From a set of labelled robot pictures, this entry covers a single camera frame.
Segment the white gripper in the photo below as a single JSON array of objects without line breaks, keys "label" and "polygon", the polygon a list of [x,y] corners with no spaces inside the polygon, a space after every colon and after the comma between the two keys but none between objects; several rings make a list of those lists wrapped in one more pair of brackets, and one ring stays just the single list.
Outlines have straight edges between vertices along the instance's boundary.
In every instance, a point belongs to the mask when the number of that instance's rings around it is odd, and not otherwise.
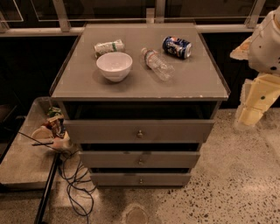
[{"label": "white gripper", "polygon": [[280,75],[259,73],[253,80],[245,80],[241,91],[241,105],[235,119],[246,126],[255,126],[280,96]]}]

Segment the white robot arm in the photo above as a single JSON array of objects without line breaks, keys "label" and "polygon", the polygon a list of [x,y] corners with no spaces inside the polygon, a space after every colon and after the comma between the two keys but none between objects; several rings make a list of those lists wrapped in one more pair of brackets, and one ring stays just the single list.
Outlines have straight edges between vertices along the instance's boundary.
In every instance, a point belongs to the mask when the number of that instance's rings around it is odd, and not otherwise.
[{"label": "white robot arm", "polygon": [[241,88],[235,123],[238,127],[254,127],[280,96],[280,6],[271,11],[231,53],[236,60],[246,60],[258,72],[246,79]]}]

